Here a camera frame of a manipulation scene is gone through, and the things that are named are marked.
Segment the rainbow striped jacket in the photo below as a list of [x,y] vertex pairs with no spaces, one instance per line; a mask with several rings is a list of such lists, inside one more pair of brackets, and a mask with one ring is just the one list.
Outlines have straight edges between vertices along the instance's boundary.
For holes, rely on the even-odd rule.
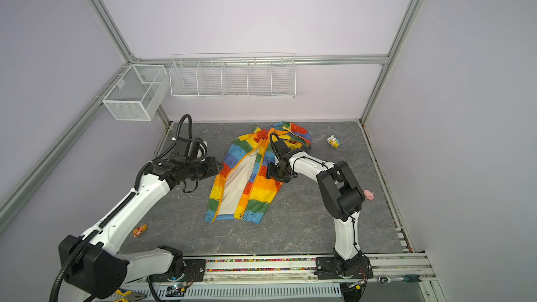
[[254,127],[230,145],[208,199],[205,222],[242,220],[259,224],[282,187],[267,178],[276,158],[269,135],[275,133],[291,148],[309,148],[309,132],[292,122]]

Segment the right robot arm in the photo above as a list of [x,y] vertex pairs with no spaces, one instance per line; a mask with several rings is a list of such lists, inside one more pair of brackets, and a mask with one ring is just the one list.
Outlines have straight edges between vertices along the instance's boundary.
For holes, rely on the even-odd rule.
[[364,190],[346,162],[331,163],[314,158],[302,149],[289,148],[278,134],[269,135],[275,162],[267,169],[267,178],[289,183],[300,175],[317,183],[327,212],[333,217],[336,239],[332,273],[349,276],[362,269],[366,257],[358,239],[358,219],[366,200]]

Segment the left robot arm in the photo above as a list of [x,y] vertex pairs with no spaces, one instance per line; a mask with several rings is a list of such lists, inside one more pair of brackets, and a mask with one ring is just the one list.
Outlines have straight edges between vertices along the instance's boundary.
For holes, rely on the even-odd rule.
[[142,253],[120,254],[127,236],[145,214],[180,183],[198,182],[218,174],[220,164],[207,155],[200,138],[177,138],[171,155],[158,157],[138,172],[134,187],[99,222],[80,236],[68,235],[59,245],[62,267],[53,282],[49,299],[57,301],[63,282],[105,299],[126,283],[162,275],[169,280],[184,277],[189,268],[183,253],[159,246]]

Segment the small yellow white toy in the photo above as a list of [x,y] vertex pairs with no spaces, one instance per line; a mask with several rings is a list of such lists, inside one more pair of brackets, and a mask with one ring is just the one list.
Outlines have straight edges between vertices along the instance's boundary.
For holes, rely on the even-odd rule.
[[334,135],[331,135],[330,137],[328,137],[327,142],[333,148],[338,148],[341,145],[338,138],[335,137]]

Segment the small orange red toy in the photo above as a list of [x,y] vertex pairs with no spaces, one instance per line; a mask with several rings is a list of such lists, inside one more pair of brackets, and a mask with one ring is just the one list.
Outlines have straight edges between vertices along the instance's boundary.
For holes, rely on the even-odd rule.
[[141,225],[132,231],[133,237],[138,237],[148,230],[148,225]]

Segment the white mesh box basket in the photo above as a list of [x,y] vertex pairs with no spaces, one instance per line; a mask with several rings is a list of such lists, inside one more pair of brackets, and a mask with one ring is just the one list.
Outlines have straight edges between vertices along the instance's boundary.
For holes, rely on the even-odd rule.
[[116,120],[151,121],[169,91],[163,65],[132,64],[104,96],[104,106]]

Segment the small pink pig toy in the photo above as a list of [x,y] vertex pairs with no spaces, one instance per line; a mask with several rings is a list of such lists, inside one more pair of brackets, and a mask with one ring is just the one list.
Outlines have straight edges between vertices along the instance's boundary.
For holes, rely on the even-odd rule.
[[373,192],[370,192],[369,190],[364,190],[364,195],[365,195],[366,199],[368,199],[369,201],[374,200],[374,193]]

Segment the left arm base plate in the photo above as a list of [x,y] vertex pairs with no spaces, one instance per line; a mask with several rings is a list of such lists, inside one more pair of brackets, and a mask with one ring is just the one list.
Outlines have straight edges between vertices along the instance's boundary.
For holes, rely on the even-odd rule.
[[183,259],[176,261],[171,268],[163,273],[151,276],[152,282],[201,282],[206,271],[205,259]]

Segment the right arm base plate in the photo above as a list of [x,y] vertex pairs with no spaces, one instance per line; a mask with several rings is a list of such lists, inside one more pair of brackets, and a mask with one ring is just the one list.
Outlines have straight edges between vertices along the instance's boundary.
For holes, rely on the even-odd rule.
[[373,278],[370,259],[362,253],[350,260],[343,260],[335,255],[317,257],[314,274],[321,280]]

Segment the yellow handled pliers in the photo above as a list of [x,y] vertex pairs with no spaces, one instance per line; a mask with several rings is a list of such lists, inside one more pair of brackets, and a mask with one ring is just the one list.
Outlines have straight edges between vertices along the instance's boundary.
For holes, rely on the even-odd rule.
[[119,299],[116,302],[138,302],[144,300],[147,296],[138,292],[133,292],[126,289],[118,289],[116,294]]

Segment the green handled screwdriver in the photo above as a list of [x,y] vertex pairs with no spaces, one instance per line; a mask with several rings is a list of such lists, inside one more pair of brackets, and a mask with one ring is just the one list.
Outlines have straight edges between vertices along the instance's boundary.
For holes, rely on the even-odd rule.
[[389,285],[392,282],[406,282],[406,283],[417,283],[422,282],[422,276],[410,274],[410,275],[403,275],[403,276],[397,276],[397,277],[389,277],[389,276],[379,276],[377,279],[377,282],[381,285]]

